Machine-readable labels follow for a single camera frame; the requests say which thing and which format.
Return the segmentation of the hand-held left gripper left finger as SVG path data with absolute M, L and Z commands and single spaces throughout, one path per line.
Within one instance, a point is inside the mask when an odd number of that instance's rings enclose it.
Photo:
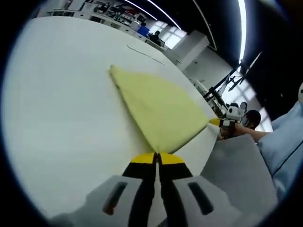
M 87 194 L 82 206 L 50 218 L 52 227 L 145 227 L 154 197 L 156 153 L 134 157 Z

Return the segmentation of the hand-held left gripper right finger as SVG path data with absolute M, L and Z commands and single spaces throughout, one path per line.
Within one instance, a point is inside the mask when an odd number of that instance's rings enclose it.
M 227 194 L 194 176 L 179 156 L 159 153 L 161 197 L 170 227 L 230 227 L 237 210 Z

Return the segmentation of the person's right hand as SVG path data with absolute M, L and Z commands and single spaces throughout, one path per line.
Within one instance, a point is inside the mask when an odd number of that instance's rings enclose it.
M 239 129 L 236 129 L 236 127 L 223 127 L 220 129 L 217 140 L 227 140 L 243 134 L 244 132 Z

